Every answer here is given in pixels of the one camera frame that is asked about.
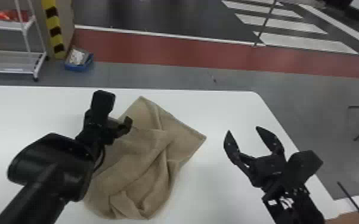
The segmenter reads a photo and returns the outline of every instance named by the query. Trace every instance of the crosswalk marking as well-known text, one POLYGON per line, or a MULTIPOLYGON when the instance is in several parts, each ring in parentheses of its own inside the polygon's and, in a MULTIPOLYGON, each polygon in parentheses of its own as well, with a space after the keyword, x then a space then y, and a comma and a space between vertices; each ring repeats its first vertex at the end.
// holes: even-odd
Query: crosswalk marking
POLYGON ((286 46, 290 48, 311 49, 317 51, 330 51, 357 54, 352 48, 339 41, 327 41, 313 38, 301 38, 297 36, 277 35, 273 33, 263 33, 261 41, 267 45, 286 46))
MULTIPOLYGON (((270 4, 272 5, 273 4, 273 0, 248 0, 248 1, 251 1, 251 2, 259 2, 259 3, 266 3, 266 4, 270 4)), ((279 2, 276 2, 276 5, 278 6, 283 6, 283 4, 279 3, 279 2)))
MULTIPOLYGON (((257 17, 251 15, 236 14, 236 16, 245 24, 252 24, 258 26, 263 25, 263 22, 265 20, 265 18, 263 17, 257 17)), ((298 30, 303 32, 327 34, 327 32, 325 32, 324 30, 320 29, 319 27, 313 24, 278 20, 274 18, 271 18, 267 21, 267 26, 281 28, 281 29, 298 30)))
MULTIPOLYGON (((250 5, 245 3, 238 3, 238 2, 230 2, 230 1, 223 1, 224 5, 226 5, 228 8, 234 8, 237 10, 247 10, 247 11, 254 11, 259 13, 268 13, 270 10, 270 7, 263 7, 259 5, 250 5)), ((302 18, 297 13, 294 13, 291 10, 281 10, 278 8, 275 8, 273 10, 274 15, 283 15, 283 16, 289 16, 289 17, 295 17, 295 18, 302 18)))

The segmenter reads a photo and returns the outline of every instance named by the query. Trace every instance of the hazard stripe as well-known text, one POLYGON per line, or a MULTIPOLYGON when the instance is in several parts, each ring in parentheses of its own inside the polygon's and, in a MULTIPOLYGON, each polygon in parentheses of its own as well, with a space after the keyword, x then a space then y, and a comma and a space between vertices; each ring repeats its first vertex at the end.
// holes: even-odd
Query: hazard stripe
POLYGON ((60 27, 60 18, 55 0, 42 0, 42 6, 46 14, 46 27, 49 30, 50 44, 54 51, 55 58, 64 59, 66 48, 63 42, 63 35, 60 27))

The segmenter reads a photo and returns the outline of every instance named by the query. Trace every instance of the shelf rack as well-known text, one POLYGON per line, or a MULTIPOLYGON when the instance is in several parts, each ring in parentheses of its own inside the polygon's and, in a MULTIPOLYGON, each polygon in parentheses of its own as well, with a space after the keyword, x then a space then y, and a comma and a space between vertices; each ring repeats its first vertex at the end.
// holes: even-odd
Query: shelf rack
POLYGON ((0 20, 0 30, 21 31, 24 38, 26 51, 0 51, 0 73, 32 74, 33 80, 37 82, 39 80, 39 70, 43 62, 48 59, 43 38, 41 35, 41 30, 39 28, 38 22, 36 21, 32 1, 27 0, 28 6, 32 13, 32 16, 27 22, 24 22, 22 19, 19 1, 14 0, 14 2, 16 5, 19 22, 0 20), (32 52, 30 50, 27 32, 33 24, 35 24, 36 29, 38 30, 38 36, 42 45, 43 52, 32 52))

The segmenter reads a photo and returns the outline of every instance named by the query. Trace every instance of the white shelf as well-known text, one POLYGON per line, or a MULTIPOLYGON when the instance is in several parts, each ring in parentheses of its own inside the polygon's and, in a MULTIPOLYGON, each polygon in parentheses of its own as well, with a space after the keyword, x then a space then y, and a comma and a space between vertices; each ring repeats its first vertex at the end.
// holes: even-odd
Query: white shelf
POLYGON ((12 31, 23 31, 26 32, 33 22, 35 22, 36 18, 35 16, 31 16, 28 20, 28 22, 23 23, 24 24, 24 30, 22 30, 21 23, 14 22, 14 21, 2 21, 0 20, 0 30, 12 30, 12 31))
POLYGON ((34 74, 40 69, 46 53, 0 51, 0 73, 34 74))

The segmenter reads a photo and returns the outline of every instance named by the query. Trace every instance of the crumpled towel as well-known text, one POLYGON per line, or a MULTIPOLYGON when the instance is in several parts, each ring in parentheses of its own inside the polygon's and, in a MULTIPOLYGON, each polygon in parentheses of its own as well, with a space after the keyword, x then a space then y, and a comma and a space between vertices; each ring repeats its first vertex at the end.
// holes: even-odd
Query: crumpled towel
POLYGON ((168 199, 177 172, 206 137, 139 97, 120 117, 131 131, 106 147, 83 199, 106 219, 150 219, 168 199))

